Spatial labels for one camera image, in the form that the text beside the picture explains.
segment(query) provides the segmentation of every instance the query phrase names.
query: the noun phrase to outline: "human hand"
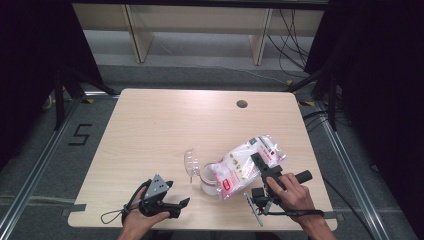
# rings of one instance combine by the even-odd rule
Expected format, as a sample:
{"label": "human hand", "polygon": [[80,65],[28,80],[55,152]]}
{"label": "human hand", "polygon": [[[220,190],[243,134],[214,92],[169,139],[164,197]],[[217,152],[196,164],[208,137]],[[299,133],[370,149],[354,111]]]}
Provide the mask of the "human hand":
{"label": "human hand", "polygon": [[[138,193],[135,199],[140,199],[141,194],[146,190],[143,187]],[[147,231],[156,223],[161,222],[169,217],[169,212],[161,212],[151,217],[146,217],[139,211],[138,208],[131,210],[125,222],[123,224],[119,240],[139,240]]]}
{"label": "human hand", "polygon": [[[300,185],[293,173],[285,174],[279,177],[287,190],[283,190],[278,183],[271,177],[266,181],[269,187],[277,194],[282,203],[280,206],[285,210],[314,210],[309,188]],[[327,222],[320,215],[305,215],[291,217],[291,219],[302,227],[313,239],[335,239],[333,233],[327,225]]]}

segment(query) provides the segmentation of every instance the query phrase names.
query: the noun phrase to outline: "floor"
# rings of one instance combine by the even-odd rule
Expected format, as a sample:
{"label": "floor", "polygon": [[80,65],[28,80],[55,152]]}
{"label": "floor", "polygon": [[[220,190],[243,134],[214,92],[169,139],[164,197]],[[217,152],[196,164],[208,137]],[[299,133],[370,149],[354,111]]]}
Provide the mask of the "floor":
{"label": "floor", "polygon": [[[202,80],[209,84],[204,85],[205,88],[219,88],[213,84],[225,85],[227,81],[246,81],[247,90],[261,91],[278,91],[287,87],[288,80],[299,81],[307,76],[287,58],[279,61],[280,54],[269,41],[262,64],[254,66],[248,37],[243,35],[156,33],[146,61],[137,64],[128,33],[85,33],[105,82],[117,89],[140,86],[137,81],[140,74],[153,79],[143,82],[144,87],[193,87],[196,79],[202,76]],[[281,44],[278,36],[272,38]],[[298,40],[299,45],[308,51],[313,38]],[[302,63],[297,53],[290,50],[287,53]],[[282,72],[280,63],[288,74]],[[170,85],[169,79],[177,78],[178,74],[196,79],[192,80],[192,85],[179,82]],[[224,76],[224,79],[212,82],[209,76]],[[238,83],[227,87],[235,89],[240,86]],[[90,86],[84,87],[87,91],[96,91]],[[308,105],[312,87],[310,84],[296,93],[303,116],[325,108],[325,101]],[[94,105],[75,101],[66,103],[72,117],[61,133],[52,128],[54,108],[46,109],[28,135],[21,155],[12,159],[0,173],[0,214],[7,216],[14,212],[19,216],[9,222],[2,239],[116,239],[118,236],[119,229],[74,229],[66,222],[67,211],[78,194],[117,101],[116,98],[93,94]],[[338,215],[337,238],[417,239],[378,170],[370,167],[372,159],[349,125],[348,117],[343,112],[336,116],[337,132],[331,131],[324,115],[306,119],[305,126],[322,175],[329,180],[327,191]],[[83,148],[71,148],[68,143],[77,141],[73,138],[75,128],[89,122],[96,123],[87,130],[90,131],[90,141]],[[51,151],[46,152],[45,146],[50,146]],[[17,203],[16,196],[24,200]],[[307,239],[301,232],[275,234],[280,239]]]}

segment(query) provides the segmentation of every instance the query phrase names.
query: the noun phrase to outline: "black curtain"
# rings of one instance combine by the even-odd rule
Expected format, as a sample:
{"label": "black curtain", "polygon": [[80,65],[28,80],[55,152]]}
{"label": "black curtain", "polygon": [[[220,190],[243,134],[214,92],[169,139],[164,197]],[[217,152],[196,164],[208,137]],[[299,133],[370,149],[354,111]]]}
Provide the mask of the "black curtain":
{"label": "black curtain", "polygon": [[69,2],[0,1],[0,46],[1,169],[19,154],[61,68],[102,79]]}
{"label": "black curtain", "polygon": [[[344,63],[336,80],[354,128],[416,235],[424,239],[424,5],[372,2],[354,48],[341,53]],[[352,13],[325,13],[306,71],[323,66]]]}

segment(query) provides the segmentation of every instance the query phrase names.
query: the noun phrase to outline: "red label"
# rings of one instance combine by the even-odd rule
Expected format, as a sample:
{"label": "red label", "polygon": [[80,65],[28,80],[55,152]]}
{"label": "red label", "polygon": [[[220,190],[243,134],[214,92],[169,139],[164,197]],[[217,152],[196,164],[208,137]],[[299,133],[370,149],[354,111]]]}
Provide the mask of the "red label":
{"label": "red label", "polygon": [[225,179],[225,180],[222,182],[222,185],[224,186],[224,189],[225,189],[226,191],[228,191],[228,189],[230,189],[230,182],[228,182],[228,179]]}

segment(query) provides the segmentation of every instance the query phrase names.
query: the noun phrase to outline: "hole in table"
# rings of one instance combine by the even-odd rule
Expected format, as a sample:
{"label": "hole in table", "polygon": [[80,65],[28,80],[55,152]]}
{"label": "hole in table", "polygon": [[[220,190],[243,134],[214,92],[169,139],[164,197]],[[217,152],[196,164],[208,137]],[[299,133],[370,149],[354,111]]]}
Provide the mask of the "hole in table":
{"label": "hole in table", "polygon": [[246,101],[244,101],[244,100],[238,100],[238,101],[237,101],[237,106],[238,106],[239,108],[246,108],[246,107],[247,107],[247,102],[246,102]]}

